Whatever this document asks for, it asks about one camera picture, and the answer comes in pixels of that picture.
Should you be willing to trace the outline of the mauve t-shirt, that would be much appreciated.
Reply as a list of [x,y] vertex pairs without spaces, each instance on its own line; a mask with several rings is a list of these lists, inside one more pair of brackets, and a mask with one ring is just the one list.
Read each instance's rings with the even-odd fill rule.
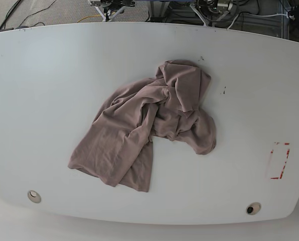
[[184,142],[198,155],[215,148],[215,122],[200,108],[210,82],[195,63],[170,60],[154,78],[119,88],[102,104],[68,167],[112,187],[148,192],[153,137]]

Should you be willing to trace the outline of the right table grommet hole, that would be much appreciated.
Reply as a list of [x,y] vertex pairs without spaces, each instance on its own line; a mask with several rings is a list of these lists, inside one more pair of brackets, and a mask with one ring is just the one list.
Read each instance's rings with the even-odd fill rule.
[[261,204],[259,202],[251,203],[246,208],[246,213],[248,215],[256,215],[261,210]]

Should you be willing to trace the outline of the table grommet hole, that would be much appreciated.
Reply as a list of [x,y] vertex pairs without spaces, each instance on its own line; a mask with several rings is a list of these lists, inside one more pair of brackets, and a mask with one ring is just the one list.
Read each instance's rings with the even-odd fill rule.
[[36,204],[40,203],[42,200],[39,193],[37,193],[34,190],[28,191],[27,196],[31,202],[36,203]]
[[261,204],[259,202],[251,203],[246,208],[246,213],[248,215],[256,215],[261,210]]

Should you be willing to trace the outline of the left table grommet hole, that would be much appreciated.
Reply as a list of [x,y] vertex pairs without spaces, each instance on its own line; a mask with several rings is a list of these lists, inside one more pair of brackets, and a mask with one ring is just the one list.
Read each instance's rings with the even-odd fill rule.
[[31,202],[36,203],[36,204],[40,203],[42,200],[39,193],[37,193],[34,190],[28,191],[27,196]]

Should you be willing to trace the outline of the red tape rectangle marking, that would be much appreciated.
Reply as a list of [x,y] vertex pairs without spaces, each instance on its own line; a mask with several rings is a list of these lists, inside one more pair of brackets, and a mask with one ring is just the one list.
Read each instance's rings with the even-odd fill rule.
[[280,180],[289,158],[290,143],[274,142],[270,151],[265,177],[270,180]]

